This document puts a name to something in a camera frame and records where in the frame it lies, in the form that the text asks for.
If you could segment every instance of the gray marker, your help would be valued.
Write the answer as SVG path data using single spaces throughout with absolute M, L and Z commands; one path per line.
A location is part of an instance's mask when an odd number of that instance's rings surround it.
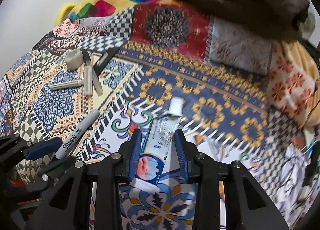
M 61 145 L 61 147 L 56 152 L 56 157 L 61 160 L 64 158 L 71 148 L 77 143 L 81 135 L 87 130 L 87 128 L 92 125 L 92 123 L 98 118 L 100 112 L 98 109 L 93 109 L 76 127 L 76 129 L 70 134 L 68 139 Z

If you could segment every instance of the silver screw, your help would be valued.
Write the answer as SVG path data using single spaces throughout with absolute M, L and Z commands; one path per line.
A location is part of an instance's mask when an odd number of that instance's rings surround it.
M 199 159 L 199 160 L 202 160 L 205 158 L 205 154 L 204 153 L 197 153 L 196 154 L 196 157 Z
M 234 167 L 236 167 L 236 168 L 241 168 L 241 167 L 242 167 L 242 164 L 241 164 L 241 162 L 239 162 L 239 161 L 233 161 L 233 162 L 232 162 L 232 165 L 233 165 Z
M 120 157 L 121 157 L 121 154 L 120 154 L 120 153 L 113 153 L 113 154 L 111 155 L 111 158 L 114 159 L 114 160 L 117 160 L 117 159 L 119 159 Z
M 75 167 L 76 168 L 81 168 L 82 166 L 83 166 L 83 161 L 77 161 L 76 163 L 75 163 Z
M 48 181 L 49 180 L 49 177 L 48 177 L 48 175 L 47 174 L 42 174 L 42 179 L 44 180 L 44 181 Z

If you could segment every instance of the white tube cap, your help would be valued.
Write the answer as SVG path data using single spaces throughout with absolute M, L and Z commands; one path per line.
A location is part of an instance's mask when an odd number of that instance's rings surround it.
M 183 117 L 182 106 L 183 106 L 182 98 L 179 98 L 179 97 L 171 98 L 170 107 L 167 114 L 170 114 L 172 116 Z

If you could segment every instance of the white wall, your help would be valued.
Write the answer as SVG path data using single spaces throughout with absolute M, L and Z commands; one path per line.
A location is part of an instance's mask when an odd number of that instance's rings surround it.
M 3 0 L 0 4 L 0 78 L 55 27 L 60 9 L 81 0 Z

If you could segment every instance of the blue gripper pad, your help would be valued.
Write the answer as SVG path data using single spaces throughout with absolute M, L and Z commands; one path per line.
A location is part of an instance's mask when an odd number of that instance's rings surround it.
M 188 163 L 187 163 L 187 159 L 184 154 L 183 147 L 182 147 L 182 142 L 181 142 L 181 139 L 180 139 L 178 133 L 174 134 L 174 143 L 176 146 L 181 175 L 182 175 L 183 179 L 185 180 L 185 182 L 187 183 L 188 179 L 189 179 Z
M 56 152 L 62 144 L 63 141 L 59 137 L 47 141 L 40 141 L 29 148 L 30 150 L 28 155 L 26 155 L 26 160 L 35 161 L 49 153 Z
M 129 162 L 128 179 L 130 182 L 133 180 L 134 176 L 137 173 L 138 160 L 139 160 L 141 141 L 142 141 L 141 131 L 138 130 L 138 133 L 136 134 L 136 138 L 131 140 L 134 140 L 134 146 L 133 146 L 133 150 L 132 150 L 132 154 Z

